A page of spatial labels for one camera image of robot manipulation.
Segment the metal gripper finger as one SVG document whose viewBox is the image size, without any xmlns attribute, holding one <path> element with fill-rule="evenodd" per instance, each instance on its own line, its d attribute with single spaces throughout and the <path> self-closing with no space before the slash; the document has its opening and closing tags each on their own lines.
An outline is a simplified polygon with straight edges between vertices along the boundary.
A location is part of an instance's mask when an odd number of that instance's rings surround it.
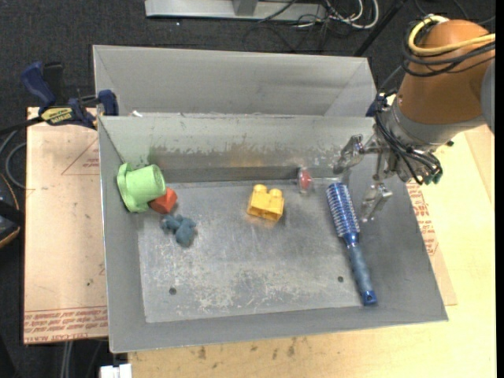
<svg viewBox="0 0 504 378">
<path fill-rule="evenodd" d="M 393 193 L 384 183 L 373 183 L 365 191 L 361 203 L 361 220 L 368 222 L 382 210 Z"/>
<path fill-rule="evenodd" d="M 352 135 L 341 149 L 339 159 L 333 166 L 335 174 L 343 174 L 346 170 L 357 165 L 365 154 L 362 135 Z"/>
</svg>

